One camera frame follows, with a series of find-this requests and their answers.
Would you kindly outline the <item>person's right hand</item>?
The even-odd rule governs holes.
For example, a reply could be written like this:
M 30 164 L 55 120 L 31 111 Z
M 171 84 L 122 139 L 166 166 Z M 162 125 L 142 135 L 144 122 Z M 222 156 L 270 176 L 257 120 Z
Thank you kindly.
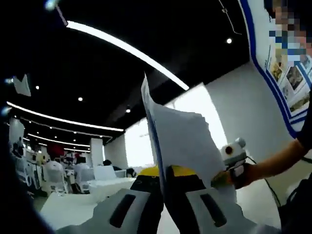
M 248 186 L 254 179 L 254 165 L 245 162 L 233 167 L 230 169 L 230 177 L 235 189 L 238 190 Z

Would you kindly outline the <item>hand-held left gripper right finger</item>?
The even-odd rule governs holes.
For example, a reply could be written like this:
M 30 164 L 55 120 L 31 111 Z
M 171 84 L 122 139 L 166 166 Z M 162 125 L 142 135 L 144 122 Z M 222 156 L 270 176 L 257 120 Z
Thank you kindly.
M 195 176 L 195 185 L 200 189 L 186 190 L 172 166 L 165 170 L 165 205 L 181 234 L 280 233 L 276 227 L 246 218 L 239 204 L 200 182 Z

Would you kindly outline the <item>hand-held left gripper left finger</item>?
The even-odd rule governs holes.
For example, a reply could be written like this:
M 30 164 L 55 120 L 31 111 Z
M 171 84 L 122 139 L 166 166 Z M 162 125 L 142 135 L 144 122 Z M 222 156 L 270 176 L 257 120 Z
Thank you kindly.
M 95 206 L 93 216 L 57 234 L 156 234 L 164 208 L 158 167 L 143 169 L 130 189 L 120 189 Z

